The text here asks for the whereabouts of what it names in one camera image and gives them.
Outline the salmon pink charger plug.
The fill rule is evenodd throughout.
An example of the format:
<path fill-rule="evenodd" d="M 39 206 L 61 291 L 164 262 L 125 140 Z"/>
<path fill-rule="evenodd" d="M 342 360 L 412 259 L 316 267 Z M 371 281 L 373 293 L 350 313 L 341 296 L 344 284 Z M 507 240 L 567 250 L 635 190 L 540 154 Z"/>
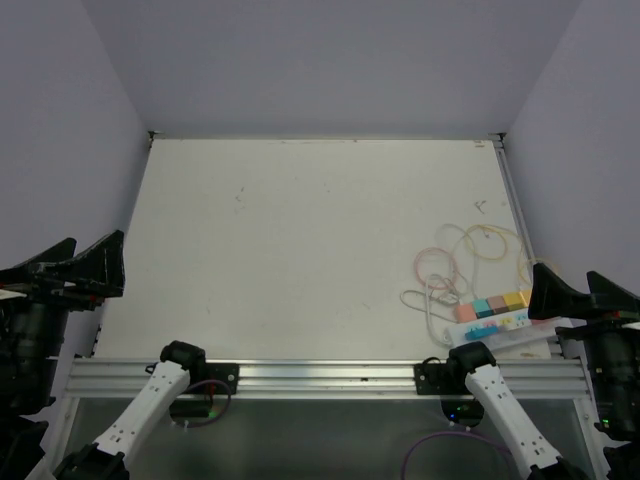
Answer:
<path fill-rule="evenodd" d="M 458 323 L 467 323 L 477 319 L 476 311 L 472 303 L 457 305 L 453 313 Z"/>

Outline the brown pink charger plug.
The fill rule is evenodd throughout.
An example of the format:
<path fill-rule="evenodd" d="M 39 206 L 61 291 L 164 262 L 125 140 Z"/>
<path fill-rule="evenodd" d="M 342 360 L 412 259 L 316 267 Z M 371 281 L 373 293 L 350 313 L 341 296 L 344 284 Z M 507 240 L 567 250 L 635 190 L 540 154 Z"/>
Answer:
<path fill-rule="evenodd" d="M 509 312 L 509 306 L 506 304 L 503 296 L 492 296 L 487 298 L 487 304 L 493 315 Z"/>

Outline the teal charger plug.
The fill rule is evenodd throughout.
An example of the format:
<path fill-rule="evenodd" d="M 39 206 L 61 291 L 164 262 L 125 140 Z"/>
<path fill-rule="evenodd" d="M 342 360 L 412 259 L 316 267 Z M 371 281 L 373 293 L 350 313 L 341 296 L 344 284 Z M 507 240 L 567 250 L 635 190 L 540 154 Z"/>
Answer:
<path fill-rule="evenodd" d="M 486 318 L 494 315 L 487 299 L 476 299 L 471 303 L 477 319 Z"/>

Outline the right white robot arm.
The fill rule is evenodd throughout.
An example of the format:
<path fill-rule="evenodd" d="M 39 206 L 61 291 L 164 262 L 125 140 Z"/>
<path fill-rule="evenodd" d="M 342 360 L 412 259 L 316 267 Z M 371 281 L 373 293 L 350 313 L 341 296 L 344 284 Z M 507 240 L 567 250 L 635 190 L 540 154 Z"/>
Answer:
<path fill-rule="evenodd" d="M 566 317 L 580 327 L 560 327 L 559 337 L 583 344 L 598 420 L 596 429 L 615 441 L 603 450 L 607 478 L 639 476 L 639 297 L 590 271 L 589 290 L 570 287 L 549 267 L 533 267 L 528 316 Z M 495 358 L 481 342 L 450 351 L 445 379 L 451 389 L 470 392 L 488 413 L 524 479 L 582 479 L 539 432 L 512 395 Z"/>

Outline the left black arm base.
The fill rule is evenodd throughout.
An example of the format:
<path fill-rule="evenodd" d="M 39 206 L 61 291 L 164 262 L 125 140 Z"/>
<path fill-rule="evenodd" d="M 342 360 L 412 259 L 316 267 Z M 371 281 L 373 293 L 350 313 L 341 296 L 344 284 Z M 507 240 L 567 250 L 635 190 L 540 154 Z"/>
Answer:
<path fill-rule="evenodd" d="M 195 359 L 176 363 L 165 359 L 148 365 L 147 381 L 138 392 L 146 402 L 172 403 L 183 395 L 210 400 L 214 395 L 230 398 L 236 393 L 239 366 L 233 363 L 207 363 Z"/>

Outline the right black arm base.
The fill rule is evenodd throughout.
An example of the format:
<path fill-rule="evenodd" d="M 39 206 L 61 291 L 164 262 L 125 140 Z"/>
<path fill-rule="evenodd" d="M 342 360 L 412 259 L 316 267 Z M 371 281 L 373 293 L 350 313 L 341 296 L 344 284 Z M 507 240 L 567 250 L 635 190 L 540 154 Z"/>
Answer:
<path fill-rule="evenodd" d="M 419 396 L 463 396 L 469 391 L 453 378 L 445 361 L 429 357 L 413 365 L 413 379 Z"/>

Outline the yellow charger plug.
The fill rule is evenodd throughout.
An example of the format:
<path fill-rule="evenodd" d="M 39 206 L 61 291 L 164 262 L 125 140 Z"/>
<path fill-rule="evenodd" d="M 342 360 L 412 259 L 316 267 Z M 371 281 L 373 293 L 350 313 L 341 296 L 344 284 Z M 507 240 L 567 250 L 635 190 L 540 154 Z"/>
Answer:
<path fill-rule="evenodd" d="M 524 307 L 527 308 L 531 302 L 532 290 L 531 289 L 521 290 L 519 294 L 522 298 L 522 303 Z"/>
<path fill-rule="evenodd" d="M 525 299 L 520 291 L 506 293 L 502 299 L 509 311 L 522 310 L 526 307 Z"/>

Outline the white power strip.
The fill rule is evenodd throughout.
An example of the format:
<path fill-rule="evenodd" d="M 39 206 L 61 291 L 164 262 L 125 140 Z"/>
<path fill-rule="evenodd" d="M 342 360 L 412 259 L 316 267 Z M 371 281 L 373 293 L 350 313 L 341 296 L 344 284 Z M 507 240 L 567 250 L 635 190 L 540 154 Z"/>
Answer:
<path fill-rule="evenodd" d="M 477 319 L 467 323 L 451 324 L 445 329 L 445 335 L 450 342 L 451 348 L 461 347 L 473 342 L 480 342 L 491 351 L 500 351 L 554 336 L 557 321 L 558 318 L 531 320 L 528 316 L 528 310 L 522 309 Z M 495 322 L 499 326 L 499 332 L 482 338 L 479 341 L 470 342 L 465 339 L 465 333 L 470 327 L 484 325 L 487 322 Z"/>

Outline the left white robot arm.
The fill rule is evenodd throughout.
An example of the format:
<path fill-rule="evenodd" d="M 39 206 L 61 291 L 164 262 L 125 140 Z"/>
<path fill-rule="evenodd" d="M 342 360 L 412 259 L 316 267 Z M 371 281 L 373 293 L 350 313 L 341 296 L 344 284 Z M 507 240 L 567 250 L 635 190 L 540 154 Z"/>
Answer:
<path fill-rule="evenodd" d="M 26 479 L 41 464 L 57 357 L 72 312 L 93 311 L 124 293 L 124 234 L 116 230 L 82 252 L 66 238 L 1 272 L 1 476 Z M 96 440 L 68 455 L 56 479 L 126 479 L 128 466 L 182 392 L 208 379 L 205 353 L 174 341 L 163 348 L 147 384 Z"/>

